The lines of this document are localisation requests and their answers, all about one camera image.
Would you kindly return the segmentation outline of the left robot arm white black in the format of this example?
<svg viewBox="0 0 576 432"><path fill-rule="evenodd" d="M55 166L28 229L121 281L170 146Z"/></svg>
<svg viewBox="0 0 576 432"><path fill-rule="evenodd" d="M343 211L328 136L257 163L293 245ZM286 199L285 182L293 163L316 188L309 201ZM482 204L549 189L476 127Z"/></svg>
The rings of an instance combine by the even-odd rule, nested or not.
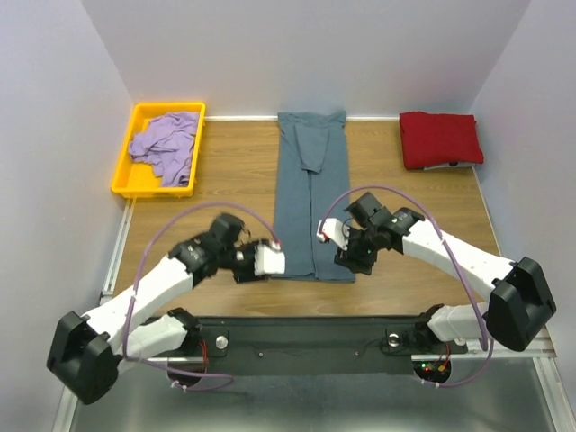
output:
<svg viewBox="0 0 576 432"><path fill-rule="evenodd" d="M59 319L49 349L48 369L85 405L101 399L133 363L176 350L199 332L198 321L182 309L159 319L152 314L190 292L219 270L242 284L280 275L284 252L278 241L239 243L244 222L228 213L204 232L176 244L148 272L107 303Z"/></svg>

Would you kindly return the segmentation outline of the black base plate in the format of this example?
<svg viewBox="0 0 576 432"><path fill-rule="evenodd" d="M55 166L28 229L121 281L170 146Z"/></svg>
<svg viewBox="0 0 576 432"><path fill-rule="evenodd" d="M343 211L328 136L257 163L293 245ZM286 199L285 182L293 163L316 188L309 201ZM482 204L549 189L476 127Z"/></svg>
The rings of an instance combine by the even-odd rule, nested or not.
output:
<svg viewBox="0 0 576 432"><path fill-rule="evenodd" d="M464 354L443 343L417 316L201 317L200 331L164 352L170 364L208 356L214 374L407 374L413 356Z"/></svg>

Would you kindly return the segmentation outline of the lilac t-shirt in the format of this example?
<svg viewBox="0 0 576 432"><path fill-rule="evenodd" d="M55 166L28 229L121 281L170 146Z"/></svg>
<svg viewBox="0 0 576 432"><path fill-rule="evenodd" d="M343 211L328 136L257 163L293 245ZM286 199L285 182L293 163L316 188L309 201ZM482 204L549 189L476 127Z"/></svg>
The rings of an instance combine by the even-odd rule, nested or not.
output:
<svg viewBox="0 0 576 432"><path fill-rule="evenodd" d="M188 186L199 120L198 112L168 112L153 118L129 144L131 161L151 166L161 187Z"/></svg>

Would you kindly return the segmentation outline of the yellow plastic tray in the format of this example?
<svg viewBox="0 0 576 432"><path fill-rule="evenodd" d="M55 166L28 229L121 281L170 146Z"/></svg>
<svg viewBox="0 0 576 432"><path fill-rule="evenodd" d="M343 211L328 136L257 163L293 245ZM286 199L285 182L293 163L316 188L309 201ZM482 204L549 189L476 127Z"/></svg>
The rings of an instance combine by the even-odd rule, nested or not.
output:
<svg viewBox="0 0 576 432"><path fill-rule="evenodd" d="M192 170L190 183L185 187L161 187L160 179L154 177L149 165L134 163L128 153L129 144L134 136L143 132L149 122L165 113L196 112L200 114L198 130L194 143ZM136 104L130 116L129 127L124 142L121 146L111 188L116 194L129 198L153 198L153 197L190 197L194 190L194 181L198 165L198 157L201 148L206 105L203 102L148 102Z"/></svg>

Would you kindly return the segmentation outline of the folded red t-shirt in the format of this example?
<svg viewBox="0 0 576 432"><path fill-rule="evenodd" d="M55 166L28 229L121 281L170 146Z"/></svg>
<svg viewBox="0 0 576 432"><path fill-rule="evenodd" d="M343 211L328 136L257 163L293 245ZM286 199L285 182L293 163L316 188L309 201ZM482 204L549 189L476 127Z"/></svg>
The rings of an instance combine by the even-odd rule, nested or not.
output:
<svg viewBox="0 0 576 432"><path fill-rule="evenodd" d="M403 163L408 170L484 163L473 115L403 112L399 125Z"/></svg>

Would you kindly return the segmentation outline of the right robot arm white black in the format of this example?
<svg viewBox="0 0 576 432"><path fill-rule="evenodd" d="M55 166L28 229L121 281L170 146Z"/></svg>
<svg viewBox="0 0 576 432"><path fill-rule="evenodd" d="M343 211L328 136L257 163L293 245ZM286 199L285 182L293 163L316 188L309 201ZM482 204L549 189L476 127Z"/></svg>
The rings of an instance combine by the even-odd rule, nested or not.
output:
<svg viewBox="0 0 576 432"><path fill-rule="evenodd" d="M370 275L382 250L394 250L428 263L459 280L466 305L432 307L424 332L441 342L490 338L522 352L545 327L557 308L541 265L524 256L518 261L496 256L442 231L424 208L390 212L368 191L346 213L354 227L326 215L317 238L334 242L334 261L354 274Z"/></svg>

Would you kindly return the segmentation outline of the blue-grey t-shirt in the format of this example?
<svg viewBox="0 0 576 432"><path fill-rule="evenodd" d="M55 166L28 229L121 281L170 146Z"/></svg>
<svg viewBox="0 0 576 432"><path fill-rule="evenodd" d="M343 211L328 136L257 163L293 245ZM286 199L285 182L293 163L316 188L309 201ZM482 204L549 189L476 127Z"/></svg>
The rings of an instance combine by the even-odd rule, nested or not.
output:
<svg viewBox="0 0 576 432"><path fill-rule="evenodd" d="M337 247L316 233L330 205L350 189L344 111L280 112L274 231L285 253L284 279L352 283L334 263Z"/></svg>

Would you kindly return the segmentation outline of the white item under red shirt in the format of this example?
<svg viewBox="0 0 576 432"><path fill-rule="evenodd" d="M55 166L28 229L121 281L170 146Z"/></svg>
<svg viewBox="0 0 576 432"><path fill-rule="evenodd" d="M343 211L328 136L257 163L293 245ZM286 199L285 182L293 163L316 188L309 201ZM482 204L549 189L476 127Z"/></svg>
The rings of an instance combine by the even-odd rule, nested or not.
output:
<svg viewBox="0 0 576 432"><path fill-rule="evenodd" d="M434 166L425 166L422 169L424 171L430 171L430 170L438 170L438 169L472 168L472 167L475 167L475 165L476 164L469 163L469 162L450 162L450 163L434 165Z"/></svg>

